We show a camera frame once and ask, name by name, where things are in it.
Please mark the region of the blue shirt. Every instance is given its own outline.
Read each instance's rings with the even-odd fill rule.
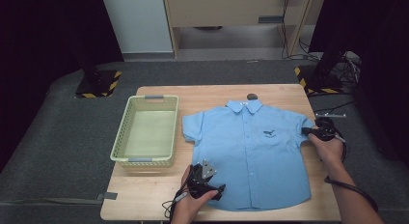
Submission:
[[[273,210],[311,197],[301,155],[307,137],[301,127],[314,122],[259,100],[232,101],[182,118],[186,140],[194,141],[192,164],[206,159],[216,170],[210,185],[226,184],[220,210]]]

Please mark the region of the shirt collar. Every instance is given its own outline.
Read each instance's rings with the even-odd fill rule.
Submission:
[[[262,107],[262,103],[258,99],[245,101],[229,100],[226,106],[228,106],[235,113],[240,112],[243,109],[243,107],[246,106],[247,109],[249,109],[250,113],[255,114]]]

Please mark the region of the gray carpet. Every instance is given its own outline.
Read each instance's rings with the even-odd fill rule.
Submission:
[[[50,86],[35,121],[0,175],[0,223],[114,223],[101,220],[100,206],[4,201],[39,198],[94,199],[106,191],[114,163],[112,146],[127,98],[141,86],[298,83],[293,69],[306,61],[112,63],[122,72],[110,98],[75,98],[82,71]],[[351,96],[310,98],[314,110]],[[409,223],[409,169],[386,160],[375,147],[353,104],[336,110],[335,123],[348,141],[345,165],[378,203],[387,223]]]

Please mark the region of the embroidered logo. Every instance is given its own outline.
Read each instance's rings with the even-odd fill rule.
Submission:
[[[264,131],[264,134],[265,134],[264,136],[267,137],[267,138],[274,138],[274,137],[276,137],[276,135],[273,134],[274,131],[275,131],[275,130],[271,130],[271,131],[267,131],[267,130],[266,130],[266,131]]]

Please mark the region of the black and yellow hazard tape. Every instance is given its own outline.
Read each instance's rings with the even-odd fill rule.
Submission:
[[[111,85],[107,92],[102,93],[81,93],[76,94],[77,98],[98,98],[98,97],[111,97],[114,93],[115,88],[118,85],[118,81],[120,80],[121,72],[116,71],[114,78],[112,79]]]
[[[299,68],[295,68],[295,75],[298,78],[300,85],[304,88],[304,91],[307,95],[312,94],[323,94],[323,93],[343,93],[342,88],[310,88],[307,84],[307,80],[304,78],[301,70]]]

